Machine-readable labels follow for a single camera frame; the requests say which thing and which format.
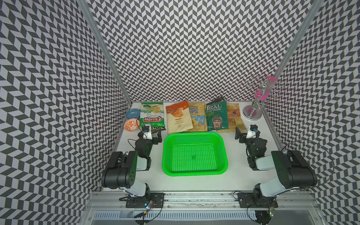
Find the round stand base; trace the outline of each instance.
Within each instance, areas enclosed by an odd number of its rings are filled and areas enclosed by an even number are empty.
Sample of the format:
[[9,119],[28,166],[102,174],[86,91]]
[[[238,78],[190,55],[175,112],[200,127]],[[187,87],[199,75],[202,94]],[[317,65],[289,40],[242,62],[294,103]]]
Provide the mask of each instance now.
[[261,118],[262,112],[260,109],[253,109],[248,105],[243,109],[243,115],[249,120],[258,120]]

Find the chip bag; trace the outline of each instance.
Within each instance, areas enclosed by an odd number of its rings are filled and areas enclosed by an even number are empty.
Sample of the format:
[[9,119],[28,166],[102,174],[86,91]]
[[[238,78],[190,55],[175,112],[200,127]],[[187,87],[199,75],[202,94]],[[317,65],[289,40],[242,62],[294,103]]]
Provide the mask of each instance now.
[[140,126],[150,124],[151,127],[165,127],[164,103],[143,102],[140,109]]
[[204,112],[205,112],[205,131],[207,131],[207,120],[206,120],[206,103],[204,103]]
[[166,107],[167,133],[180,133],[193,128],[188,101]]
[[228,124],[229,129],[225,130],[218,130],[219,133],[221,132],[235,132],[235,128],[238,127],[240,131],[246,131],[246,127],[244,125],[243,120],[240,117],[240,109],[239,104],[226,104],[228,108]]
[[189,132],[204,132],[205,131],[205,103],[189,102],[189,110],[193,128]]
[[207,130],[229,129],[226,101],[206,105]]

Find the yellow chip bag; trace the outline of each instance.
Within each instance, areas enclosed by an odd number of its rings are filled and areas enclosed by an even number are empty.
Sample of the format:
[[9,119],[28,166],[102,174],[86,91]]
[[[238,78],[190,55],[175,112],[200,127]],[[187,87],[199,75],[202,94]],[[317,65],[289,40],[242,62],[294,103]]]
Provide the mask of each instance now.
[[205,103],[204,102],[189,102],[189,110],[193,128],[189,132],[204,132],[206,124],[205,116]]
[[235,132],[236,127],[238,127],[240,131],[246,131],[244,122],[240,117],[239,104],[227,103],[226,106],[228,108],[229,129],[218,130],[218,132]]

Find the hand cooked chips bag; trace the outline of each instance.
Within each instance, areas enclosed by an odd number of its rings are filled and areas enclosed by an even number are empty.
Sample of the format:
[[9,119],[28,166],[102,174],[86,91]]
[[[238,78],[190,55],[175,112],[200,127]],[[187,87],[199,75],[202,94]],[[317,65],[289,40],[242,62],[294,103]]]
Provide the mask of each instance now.
[[204,103],[204,112],[205,112],[205,131],[207,131],[207,120],[206,120],[206,103]]
[[207,130],[229,129],[226,101],[206,105]]
[[205,132],[205,103],[189,102],[189,110],[193,128],[189,129],[188,131]]
[[193,128],[188,101],[166,107],[167,133],[180,133]]
[[239,104],[227,103],[226,106],[228,108],[229,129],[218,130],[218,132],[235,132],[236,127],[238,127],[240,131],[246,131],[244,122],[240,117]]

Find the green chip bag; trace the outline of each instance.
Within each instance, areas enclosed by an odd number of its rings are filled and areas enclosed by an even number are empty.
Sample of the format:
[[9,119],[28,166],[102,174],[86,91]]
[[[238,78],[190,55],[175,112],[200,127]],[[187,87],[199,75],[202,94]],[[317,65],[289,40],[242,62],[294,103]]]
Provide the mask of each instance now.
[[163,102],[143,102],[140,109],[140,126],[165,127]]
[[206,105],[207,130],[229,129],[226,101]]

